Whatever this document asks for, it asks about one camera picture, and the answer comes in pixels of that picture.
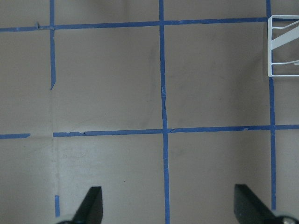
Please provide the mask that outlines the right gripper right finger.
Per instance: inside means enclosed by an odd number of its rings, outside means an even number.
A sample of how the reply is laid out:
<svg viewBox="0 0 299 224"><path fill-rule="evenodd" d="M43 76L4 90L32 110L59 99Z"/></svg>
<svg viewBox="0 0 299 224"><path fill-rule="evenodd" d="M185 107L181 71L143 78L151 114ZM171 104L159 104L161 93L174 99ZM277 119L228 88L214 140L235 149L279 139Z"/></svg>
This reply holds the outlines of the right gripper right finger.
<svg viewBox="0 0 299 224"><path fill-rule="evenodd" d="M240 224L297 224L293 216L276 215L246 184L234 186L234 215Z"/></svg>

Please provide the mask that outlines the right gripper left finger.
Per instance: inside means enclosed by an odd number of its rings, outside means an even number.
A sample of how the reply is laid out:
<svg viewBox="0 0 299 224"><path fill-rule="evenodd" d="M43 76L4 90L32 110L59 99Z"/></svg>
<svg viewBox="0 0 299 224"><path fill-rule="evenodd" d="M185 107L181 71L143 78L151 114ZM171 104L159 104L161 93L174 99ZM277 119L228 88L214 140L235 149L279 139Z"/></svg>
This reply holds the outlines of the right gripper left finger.
<svg viewBox="0 0 299 224"><path fill-rule="evenodd" d="M100 224L103 219L102 187L90 187L74 215L58 217L56 224Z"/></svg>

